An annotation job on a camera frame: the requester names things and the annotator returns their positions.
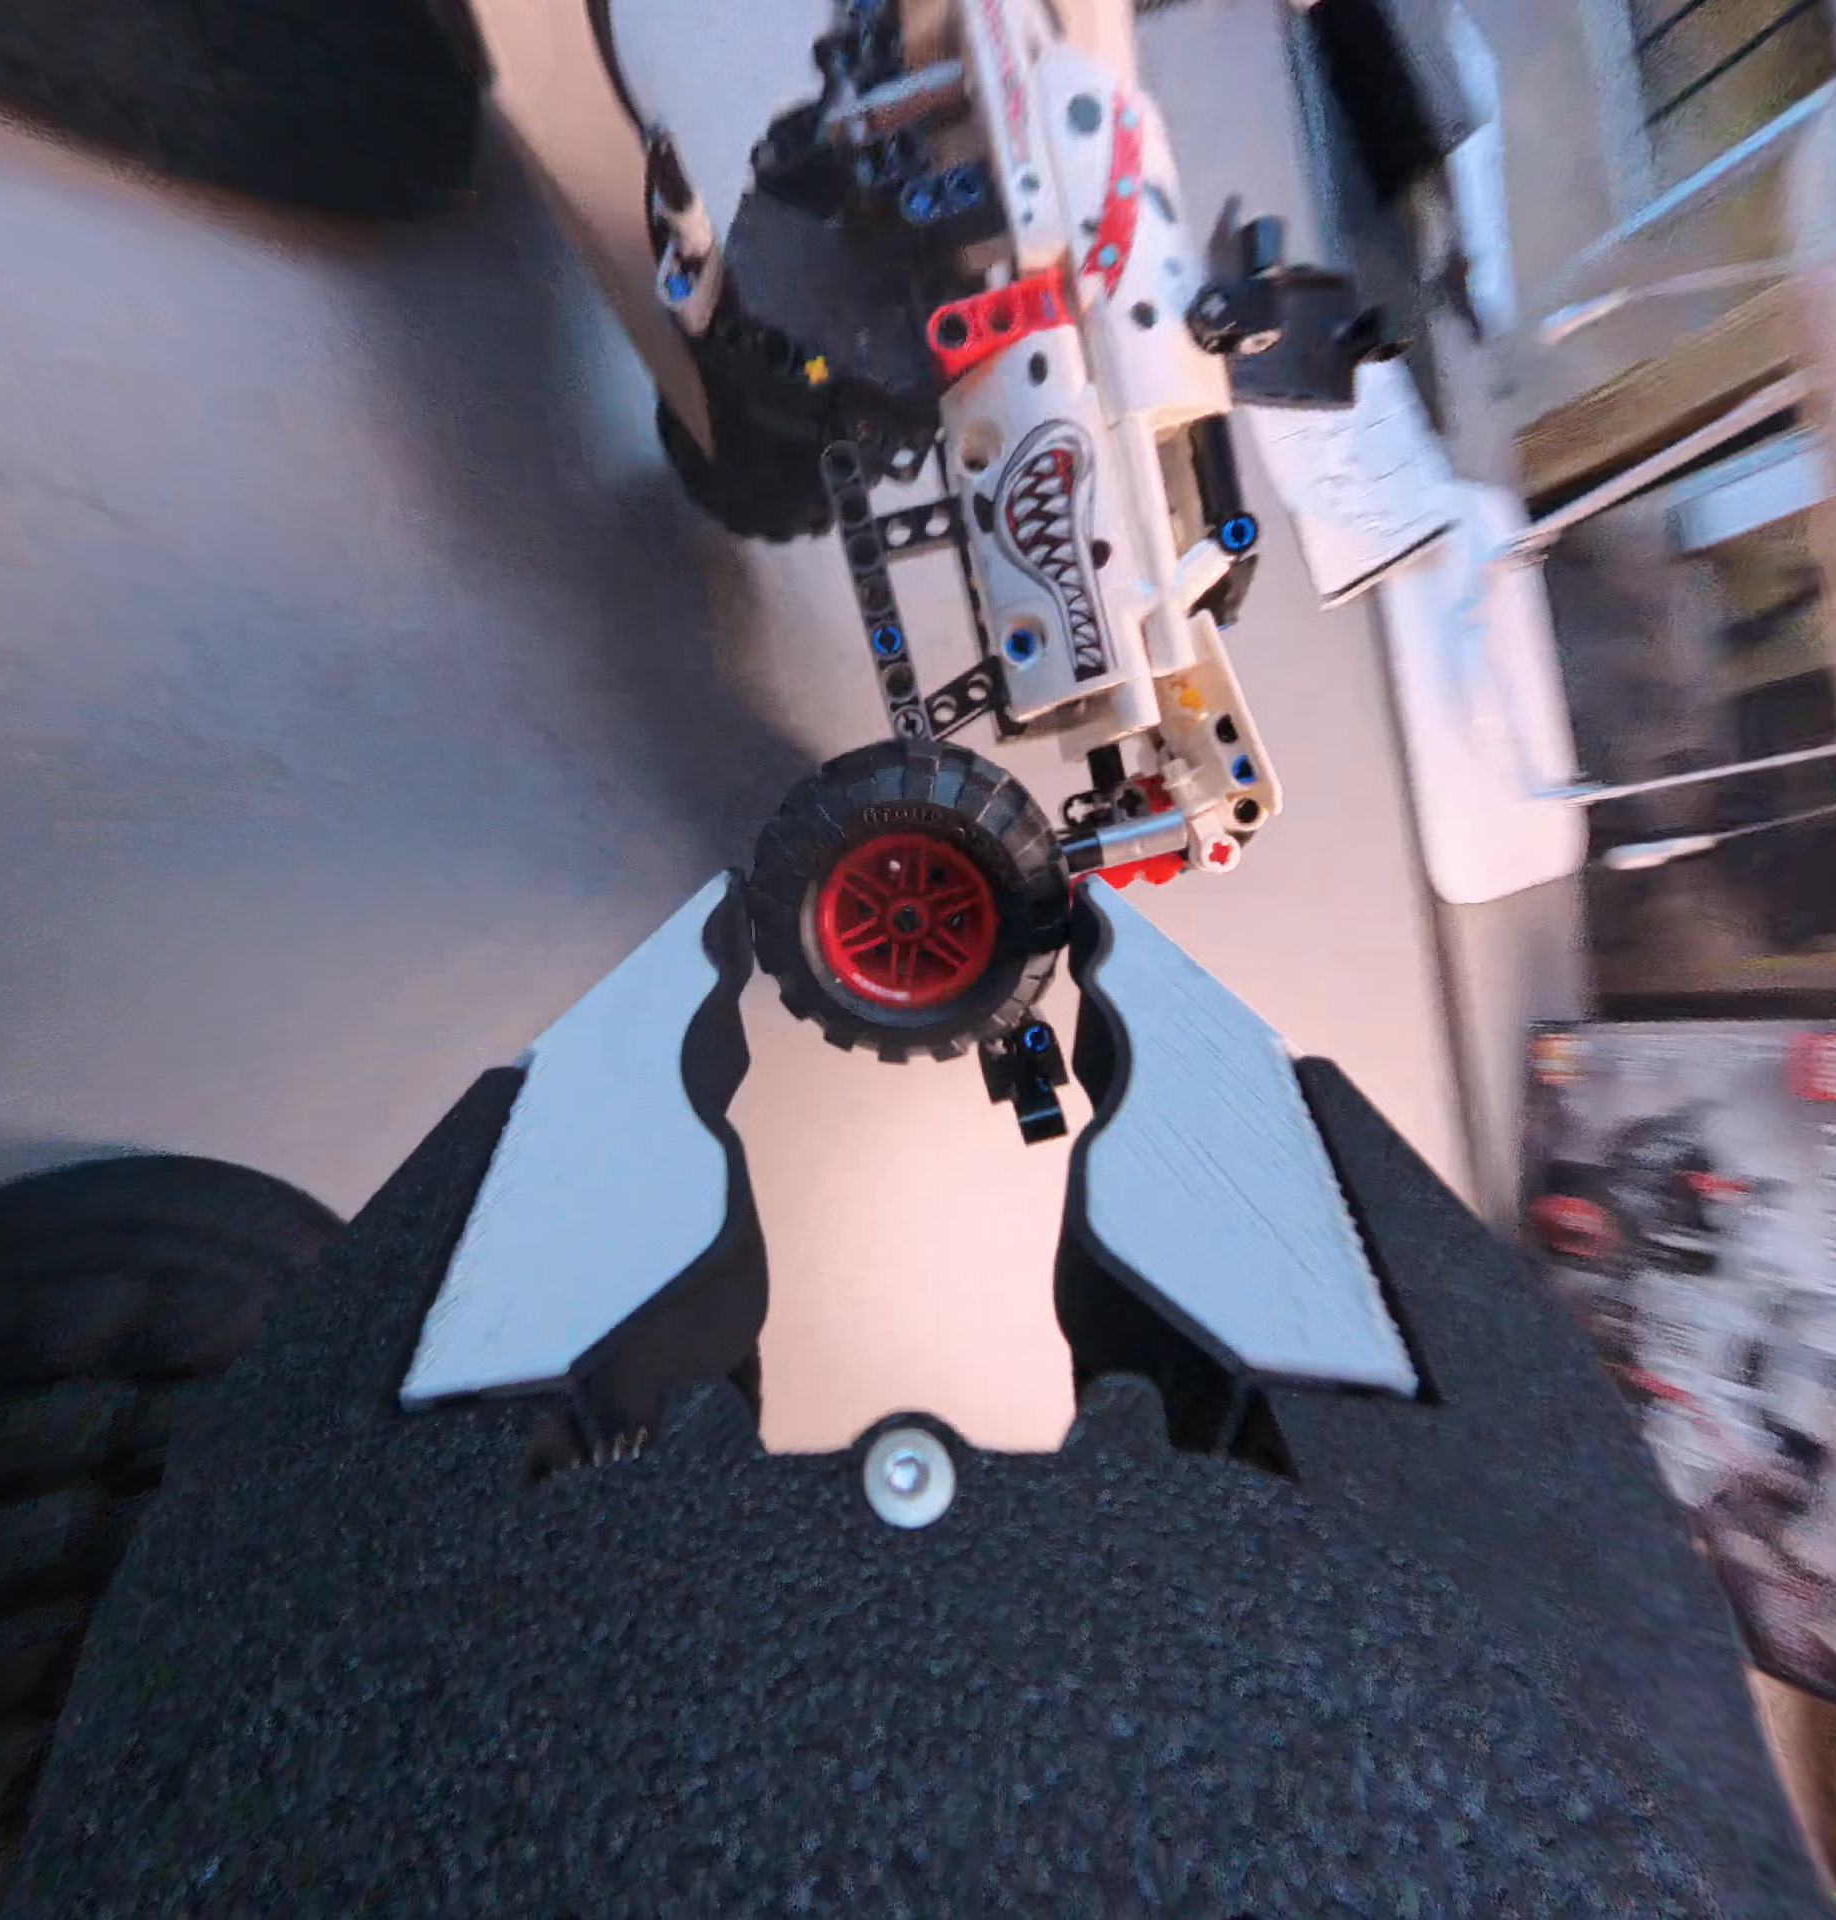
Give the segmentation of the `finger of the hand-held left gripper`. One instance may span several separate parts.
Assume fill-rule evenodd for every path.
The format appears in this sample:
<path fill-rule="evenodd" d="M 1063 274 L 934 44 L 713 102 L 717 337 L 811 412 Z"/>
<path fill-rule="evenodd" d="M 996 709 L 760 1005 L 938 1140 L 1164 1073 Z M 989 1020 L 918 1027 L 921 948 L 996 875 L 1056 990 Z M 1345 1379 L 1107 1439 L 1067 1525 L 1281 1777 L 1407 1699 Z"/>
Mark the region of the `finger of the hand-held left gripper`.
<path fill-rule="evenodd" d="M 646 130 L 607 51 L 607 5 L 465 5 L 488 102 L 559 230 L 607 301 L 663 409 L 711 459 L 699 343 L 724 304 L 724 252 L 668 130 Z"/>

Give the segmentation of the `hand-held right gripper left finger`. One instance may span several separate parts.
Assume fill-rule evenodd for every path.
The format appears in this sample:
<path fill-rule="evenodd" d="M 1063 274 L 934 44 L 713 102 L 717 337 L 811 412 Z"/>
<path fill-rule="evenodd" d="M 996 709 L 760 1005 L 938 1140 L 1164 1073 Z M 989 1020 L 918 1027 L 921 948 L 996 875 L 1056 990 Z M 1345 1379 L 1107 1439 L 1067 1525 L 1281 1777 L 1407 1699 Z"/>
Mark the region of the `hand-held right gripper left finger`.
<path fill-rule="evenodd" d="M 657 1412 L 755 1355 L 764 1240 L 730 1121 L 750 966 L 720 874 L 531 1045 L 404 1409 L 578 1386 L 589 1412 Z"/>

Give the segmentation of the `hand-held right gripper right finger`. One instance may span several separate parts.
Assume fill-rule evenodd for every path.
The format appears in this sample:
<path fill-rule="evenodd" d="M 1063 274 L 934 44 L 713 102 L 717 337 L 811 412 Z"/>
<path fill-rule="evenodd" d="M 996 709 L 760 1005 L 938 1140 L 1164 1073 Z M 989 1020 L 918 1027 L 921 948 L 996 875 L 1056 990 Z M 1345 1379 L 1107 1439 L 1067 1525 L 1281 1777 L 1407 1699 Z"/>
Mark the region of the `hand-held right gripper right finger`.
<path fill-rule="evenodd" d="M 1072 978 L 1091 1118 L 1063 1250 L 1227 1373 L 1413 1402 L 1418 1366 L 1281 1035 L 1110 885 L 1074 891 Z"/>

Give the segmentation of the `black lego wheel red hub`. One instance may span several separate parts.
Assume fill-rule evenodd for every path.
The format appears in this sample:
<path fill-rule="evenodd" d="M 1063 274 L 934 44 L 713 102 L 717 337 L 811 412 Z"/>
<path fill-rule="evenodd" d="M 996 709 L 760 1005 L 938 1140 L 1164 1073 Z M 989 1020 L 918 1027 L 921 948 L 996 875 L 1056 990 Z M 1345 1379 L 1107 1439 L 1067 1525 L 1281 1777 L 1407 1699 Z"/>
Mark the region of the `black lego wheel red hub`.
<path fill-rule="evenodd" d="M 746 905 L 785 1013 L 880 1063 L 952 1059 L 1034 1018 L 1068 935 L 1068 866 L 996 760 L 888 739 L 785 792 Z"/>

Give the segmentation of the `white lego truck model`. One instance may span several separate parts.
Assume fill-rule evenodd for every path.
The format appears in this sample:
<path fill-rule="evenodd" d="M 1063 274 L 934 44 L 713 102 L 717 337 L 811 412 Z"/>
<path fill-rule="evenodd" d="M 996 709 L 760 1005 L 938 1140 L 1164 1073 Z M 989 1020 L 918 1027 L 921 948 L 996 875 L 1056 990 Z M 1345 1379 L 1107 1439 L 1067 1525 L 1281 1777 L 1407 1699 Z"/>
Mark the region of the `white lego truck model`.
<path fill-rule="evenodd" d="M 1258 549 L 1244 401 L 1347 409 L 1402 356 L 1338 268 L 1227 199 L 1196 248 L 1138 5 L 831 5 L 817 91 L 748 157 L 699 370 L 691 501 L 842 544 L 888 739 L 996 760 L 1068 866 L 1230 874 L 1279 814 L 1227 629 Z M 1067 1133 L 1034 1018 L 974 1048 Z"/>

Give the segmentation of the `lego set box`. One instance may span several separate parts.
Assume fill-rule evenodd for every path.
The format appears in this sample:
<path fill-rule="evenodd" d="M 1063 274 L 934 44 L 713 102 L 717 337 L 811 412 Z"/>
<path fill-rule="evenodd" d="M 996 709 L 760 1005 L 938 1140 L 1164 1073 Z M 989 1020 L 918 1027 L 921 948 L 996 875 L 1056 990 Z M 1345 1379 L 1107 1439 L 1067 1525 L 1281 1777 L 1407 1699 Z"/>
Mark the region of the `lego set box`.
<path fill-rule="evenodd" d="M 1753 1663 L 1836 1699 L 1836 1024 L 1542 1024 L 1524 1248 Z"/>

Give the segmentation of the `white plastic stand base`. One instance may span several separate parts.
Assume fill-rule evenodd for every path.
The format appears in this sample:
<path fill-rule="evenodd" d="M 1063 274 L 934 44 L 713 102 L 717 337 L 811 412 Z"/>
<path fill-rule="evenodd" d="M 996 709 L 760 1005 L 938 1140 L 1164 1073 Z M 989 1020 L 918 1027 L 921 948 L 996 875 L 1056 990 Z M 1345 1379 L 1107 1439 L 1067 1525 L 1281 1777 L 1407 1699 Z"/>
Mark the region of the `white plastic stand base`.
<path fill-rule="evenodd" d="M 1524 504 L 1454 481 L 1450 530 L 1378 585 L 1413 804 L 1433 895 L 1472 908 L 1574 875 L 1585 804 L 1541 565 L 1512 558 Z"/>

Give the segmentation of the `white printed sticker sheet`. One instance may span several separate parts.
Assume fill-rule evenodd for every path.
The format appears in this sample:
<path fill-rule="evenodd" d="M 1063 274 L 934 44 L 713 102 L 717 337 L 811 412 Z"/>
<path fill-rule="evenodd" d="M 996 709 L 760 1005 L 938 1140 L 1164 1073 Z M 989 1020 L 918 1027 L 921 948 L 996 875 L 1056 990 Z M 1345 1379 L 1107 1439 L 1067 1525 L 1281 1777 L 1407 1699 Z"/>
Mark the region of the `white printed sticker sheet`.
<path fill-rule="evenodd" d="M 1459 481 L 1407 359 L 1361 364 L 1347 409 L 1237 415 L 1321 609 L 1361 600 L 1459 526 Z"/>

